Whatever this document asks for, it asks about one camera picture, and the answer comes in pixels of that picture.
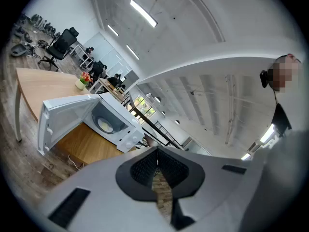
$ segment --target window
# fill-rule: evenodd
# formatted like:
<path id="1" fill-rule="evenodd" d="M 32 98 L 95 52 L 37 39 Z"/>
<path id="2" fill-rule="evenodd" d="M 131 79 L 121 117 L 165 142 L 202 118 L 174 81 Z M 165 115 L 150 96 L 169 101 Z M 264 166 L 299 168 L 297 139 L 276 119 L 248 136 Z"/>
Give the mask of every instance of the window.
<path id="1" fill-rule="evenodd" d="M 153 107 L 144 99 L 142 95 L 139 95 L 137 98 L 135 98 L 134 106 L 143 115 L 145 115 L 146 118 L 150 118 L 155 113 L 155 109 L 153 109 Z M 145 122 L 140 116 L 137 116 L 136 118 L 140 121 L 140 124 Z"/>

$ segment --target wooden floor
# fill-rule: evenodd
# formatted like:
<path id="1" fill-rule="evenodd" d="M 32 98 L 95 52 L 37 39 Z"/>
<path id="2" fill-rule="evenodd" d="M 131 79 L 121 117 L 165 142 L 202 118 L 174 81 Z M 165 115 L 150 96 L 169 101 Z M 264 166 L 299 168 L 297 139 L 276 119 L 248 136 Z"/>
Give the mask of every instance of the wooden floor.
<path id="1" fill-rule="evenodd" d="M 25 25 L 24 29 L 32 37 L 32 44 L 36 44 L 38 40 L 45 40 L 48 43 L 52 41 L 51 37 L 31 25 Z M 38 65 L 39 58 L 32 56 L 12 57 L 11 48 L 18 43 L 20 43 L 20 39 L 12 35 L 7 45 L 2 49 L 0 56 L 0 160 L 4 175 L 13 192 L 18 198 L 35 207 L 55 185 L 76 173 L 77 169 L 69 161 L 68 156 L 55 147 L 45 156 L 36 150 L 37 122 L 32 117 L 23 98 L 21 98 L 20 104 L 22 142 L 18 143 L 15 139 L 15 69 L 17 67 L 49 69 L 49 64 L 46 62 Z M 36 53 L 41 57 L 44 55 L 49 57 L 49 54 L 41 48 L 37 48 Z M 56 65 L 59 67 L 59 72 L 80 76 L 83 70 L 77 63 L 77 59 L 67 55 L 64 60 L 58 60 Z M 171 211 L 171 192 L 161 173 L 154 178 L 153 190 L 158 193 L 158 208 L 168 219 Z"/>

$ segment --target flower vase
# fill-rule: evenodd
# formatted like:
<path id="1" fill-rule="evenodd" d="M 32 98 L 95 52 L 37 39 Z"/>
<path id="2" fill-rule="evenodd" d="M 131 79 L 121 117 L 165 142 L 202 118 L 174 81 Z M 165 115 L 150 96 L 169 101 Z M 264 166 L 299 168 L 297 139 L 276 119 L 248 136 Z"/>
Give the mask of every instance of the flower vase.
<path id="1" fill-rule="evenodd" d="M 80 90 L 83 90 L 86 87 L 86 84 L 83 84 L 80 79 L 75 82 L 75 86 L 77 86 Z"/>

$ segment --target desk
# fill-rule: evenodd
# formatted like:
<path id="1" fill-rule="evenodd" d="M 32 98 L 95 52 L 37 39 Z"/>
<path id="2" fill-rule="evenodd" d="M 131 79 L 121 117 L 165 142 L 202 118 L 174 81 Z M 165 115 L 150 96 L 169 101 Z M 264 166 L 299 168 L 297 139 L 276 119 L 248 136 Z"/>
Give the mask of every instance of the desk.
<path id="1" fill-rule="evenodd" d="M 89 92 L 93 90 L 95 85 L 100 83 L 100 87 L 95 91 L 95 94 L 102 88 L 104 87 L 107 91 L 109 91 L 120 103 L 124 101 L 124 96 L 117 90 L 114 91 L 114 86 L 110 84 L 109 81 L 103 78 L 98 78 L 98 80 L 92 85 L 92 87 L 89 89 Z"/>
<path id="2" fill-rule="evenodd" d="M 19 142 L 22 139 L 19 125 L 21 94 L 36 121 L 39 120 L 43 101 L 89 94 L 87 89 L 79 90 L 75 86 L 77 77 L 71 74 L 16 68 L 16 76 L 14 129 L 16 139 Z M 114 144 L 97 134 L 84 123 L 81 123 L 63 137 L 57 143 L 57 148 L 74 156 L 79 162 L 84 164 L 123 154 L 123 152 L 116 149 Z"/>
<path id="3" fill-rule="evenodd" d="M 86 61 L 87 61 L 88 59 L 91 59 L 91 61 L 88 62 L 88 63 L 86 64 L 86 68 L 87 68 L 88 65 L 91 64 L 91 63 L 93 62 L 93 59 L 88 55 L 88 53 L 86 53 L 86 51 L 85 51 L 79 44 L 77 44 L 77 45 L 74 47 L 74 49 L 70 52 L 70 55 L 76 50 L 77 47 L 79 47 L 79 48 L 81 49 L 81 51 L 83 51 L 83 52 L 87 55 L 87 58 L 84 60 L 84 62 L 81 63 L 80 67 L 81 67 L 83 64 L 85 64 Z"/>

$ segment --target open microwave door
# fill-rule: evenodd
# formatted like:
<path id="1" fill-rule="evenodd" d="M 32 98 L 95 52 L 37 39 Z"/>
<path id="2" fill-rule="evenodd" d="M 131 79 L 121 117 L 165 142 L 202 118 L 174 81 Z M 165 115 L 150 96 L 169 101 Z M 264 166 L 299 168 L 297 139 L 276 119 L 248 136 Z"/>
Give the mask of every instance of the open microwave door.
<path id="1" fill-rule="evenodd" d="M 38 128 L 38 151 L 44 155 L 77 127 L 99 102 L 98 94 L 43 101 Z"/>

